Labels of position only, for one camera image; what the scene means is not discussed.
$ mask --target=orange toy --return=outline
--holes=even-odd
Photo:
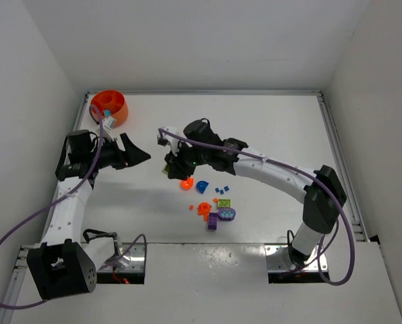
[[[212,209],[212,207],[210,206],[210,204],[208,202],[201,202],[200,205],[198,206],[198,214],[204,215],[204,218],[205,218],[205,214],[207,214],[207,217],[208,217],[208,213],[210,212],[211,209]]]
[[[125,97],[116,90],[106,90],[98,93],[93,97],[91,104],[98,107],[102,117],[105,116],[104,111],[108,110],[111,113],[111,117],[115,119],[114,127],[124,123],[129,115]]]
[[[193,178],[188,178],[187,180],[182,180],[180,182],[181,189],[183,190],[189,190],[190,188],[192,188],[193,185],[194,185]]]

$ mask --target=robotic arm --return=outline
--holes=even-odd
[[[164,127],[161,129],[181,136],[175,128]],[[194,174],[197,166],[207,164],[217,171],[225,171],[234,176],[252,178],[268,184],[291,195],[303,204],[303,222],[287,249],[287,257],[296,267],[304,266],[321,237],[331,233],[339,216],[339,212],[328,194],[308,178],[289,169],[232,151],[221,151],[208,147],[209,145],[222,146],[266,159],[265,155],[245,142],[235,138],[221,140],[212,131],[207,119],[193,121],[185,127],[183,134],[189,140],[207,145],[191,146],[170,134],[159,131],[158,144],[171,147],[170,153],[165,156],[167,162],[165,172],[169,179],[186,180]],[[341,206],[345,204],[347,197],[334,169],[325,165],[319,170],[299,169],[313,174],[332,191]]]
[[[104,121],[105,137],[96,167],[88,181],[73,194],[69,194],[70,190],[80,183],[92,165],[98,138],[92,140],[90,135],[95,133],[79,130],[70,132],[63,144],[55,175],[59,180],[58,197],[68,197],[55,207],[40,247],[30,250],[27,256],[28,267],[43,300],[92,292],[96,287],[97,269],[106,260],[120,254],[119,238],[115,232],[88,229],[83,234],[88,245],[81,247],[84,207],[99,169],[133,167],[148,160],[150,155],[136,147],[127,134],[120,134],[125,148],[121,150],[117,140],[112,138],[111,129],[106,126],[107,120]]]

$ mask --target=gray wall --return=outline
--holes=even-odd
[[[402,0],[371,2],[328,101],[402,311]]]
[[[23,0],[76,89],[327,85],[368,0]]]
[[[51,201],[80,99],[21,0],[0,0],[0,238]],[[0,300],[20,244],[37,242],[41,225],[27,224],[0,249]]]

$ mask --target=orange container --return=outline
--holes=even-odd
[[[98,93],[93,97],[91,104],[98,107],[102,117],[104,117],[104,111],[108,110],[115,119],[114,127],[119,127],[126,122],[129,115],[125,97],[116,90],[106,90]]]

